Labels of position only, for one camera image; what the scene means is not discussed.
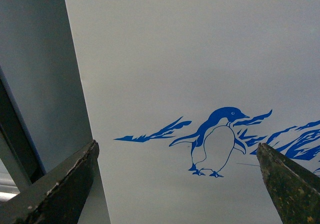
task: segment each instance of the gray wall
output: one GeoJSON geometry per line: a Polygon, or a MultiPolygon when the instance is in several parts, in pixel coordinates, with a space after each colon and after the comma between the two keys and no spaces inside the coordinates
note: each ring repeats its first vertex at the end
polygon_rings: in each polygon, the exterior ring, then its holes
{"type": "Polygon", "coordinates": [[[0,0],[0,73],[46,171],[92,140],[65,0],[0,0]]]}

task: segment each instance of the penguin flipper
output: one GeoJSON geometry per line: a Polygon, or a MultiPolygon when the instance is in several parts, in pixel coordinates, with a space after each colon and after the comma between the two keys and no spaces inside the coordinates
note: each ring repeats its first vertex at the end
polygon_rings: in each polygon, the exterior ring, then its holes
{"type": "Polygon", "coordinates": [[[187,136],[184,136],[184,137],[180,137],[176,140],[174,140],[169,146],[173,146],[173,145],[177,145],[179,143],[183,143],[183,142],[189,142],[189,141],[181,141],[181,140],[186,140],[186,139],[190,139],[190,138],[194,138],[194,137],[197,137],[199,134],[196,132],[192,135],[187,135],[187,136]]]}
{"type": "Polygon", "coordinates": [[[241,151],[243,154],[246,154],[245,145],[240,140],[238,140],[236,137],[234,139],[234,143],[235,143],[234,149],[241,151]]]}

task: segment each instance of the white panel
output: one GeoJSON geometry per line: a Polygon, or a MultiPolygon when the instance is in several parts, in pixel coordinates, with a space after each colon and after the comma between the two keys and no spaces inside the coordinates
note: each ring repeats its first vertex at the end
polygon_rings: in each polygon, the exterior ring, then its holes
{"type": "Polygon", "coordinates": [[[66,6],[111,223],[280,224],[251,153],[320,167],[319,0],[66,6]]]}

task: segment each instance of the penguin belly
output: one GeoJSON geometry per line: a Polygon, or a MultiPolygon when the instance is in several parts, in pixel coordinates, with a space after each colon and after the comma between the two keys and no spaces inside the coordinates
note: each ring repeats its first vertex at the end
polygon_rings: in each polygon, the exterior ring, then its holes
{"type": "Polygon", "coordinates": [[[196,167],[205,175],[210,175],[213,171],[222,170],[227,163],[234,148],[235,136],[227,126],[216,127],[207,133],[203,143],[206,158],[197,163],[196,167]]]}

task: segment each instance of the blue decal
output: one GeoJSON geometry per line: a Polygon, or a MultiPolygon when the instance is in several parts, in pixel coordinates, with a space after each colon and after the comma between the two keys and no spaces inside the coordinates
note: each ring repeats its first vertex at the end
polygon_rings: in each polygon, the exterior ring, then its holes
{"type": "Polygon", "coordinates": [[[146,142],[146,141],[151,140],[151,139],[172,138],[174,136],[168,136],[168,135],[172,134],[175,129],[181,129],[185,125],[190,125],[190,123],[191,123],[191,121],[183,121],[183,122],[178,123],[182,119],[182,117],[180,117],[175,122],[171,123],[170,125],[167,125],[163,129],[161,129],[160,131],[158,131],[158,132],[156,132],[156,133],[154,133],[152,135],[149,135],[149,136],[142,135],[142,136],[137,137],[137,138],[134,138],[133,135],[127,135],[125,137],[117,138],[115,140],[133,141],[133,142],[146,142]]]}
{"type": "MultiPolygon", "coordinates": [[[[301,127],[292,126],[271,135],[247,134],[247,126],[260,124],[271,114],[272,110],[266,114],[250,118],[236,107],[222,107],[213,111],[208,120],[201,124],[195,133],[179,137],[172,141],[169,146],[190,143],[191,168],[189,171],[192,171],[194,175],[209,175],[216,178],[223,177],[221,171],[229,161],[233,150],[246,154],[247,148],[250,147],[254,151],[251,150],[249,154],[255,155],[257,153],[256,148],[261,142],[267,143],[291,159],[312,160],[320,152],[320,144],[315,142],[320,139],[320,129],[317,129],[320,120],[301,127]],[[288,134],[295,136],[291,138],[292,141],[281,141],[282,137],[288,134]]],[[[191,121],[178,123],[181,119],[182,117],[149,136],[142,135],[137,138],[125,136],[115,140],[146,142],[150,139],[173,138],[175,136],[171,134],[175,129],[181,129],[191,123],[191,121]]],[[[320,176],[320,168],[315,170],[314,173],[320,176]]]]}

